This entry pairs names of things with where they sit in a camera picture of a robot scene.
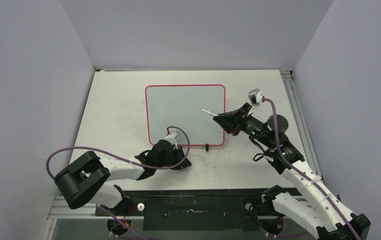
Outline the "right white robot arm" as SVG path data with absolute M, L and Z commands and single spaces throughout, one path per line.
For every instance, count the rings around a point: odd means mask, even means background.
M 317 240 L 365 240 L 371 222 L 345 206 L 310 168 L 303 155 L 290 142 L 288 120 L 274 112 L 266 122 L 252 116 L 253 106 L 215 113 L 213 120 L 232 136 L 248 135 L 279 175 L 288 180 L 309 203 L 306 206 L 284 188 L 275 185 L 261 195 L 261 207 L 267 214 L 280 214 L 293 220 Z

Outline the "white whiteboard marker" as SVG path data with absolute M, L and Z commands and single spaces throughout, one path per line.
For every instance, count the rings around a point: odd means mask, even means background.
M 205 113 L 205 114 L 208 114 L 208 115 L 210 115 L 210 116 L 213 116 L 213 117 L 218 116 L 218 114 L 216 114 L 216 113 L 214 113 L 214 112 L 211 112 L 211 111 L 209 111 L 209 110 L 206 110 L 206 109 L 202 109 L 202 108 L 200 108 L 199 110 L 200 110 L 201 112 L 203 112 L 203 113 Z

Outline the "pink framed whiteboard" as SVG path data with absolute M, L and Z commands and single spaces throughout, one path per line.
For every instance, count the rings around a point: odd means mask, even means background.
M 145 90 L 148 140 L 154 145 L 167 135 L 167 127 L 181 128 L 195 147 L 221 146 L 224 130 L 210 111 L 226 111 L 226 88 L 222 84 L 148 85 Z

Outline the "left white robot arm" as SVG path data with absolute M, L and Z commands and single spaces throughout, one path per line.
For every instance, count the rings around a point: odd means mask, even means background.
M 151 149 L 129 159 L 105 151 L 100 157 L 97 148 L 86 147 L 85 153 L 52 175 L 55 185 L 70 209 L 91 203 L 103 205 L 114 215 L 122 215 L 128 202 L 114 180 L 145 180 L 158 170 L 183 170 L 192 166 L 188 153 L 180 145 L 159 140 Z

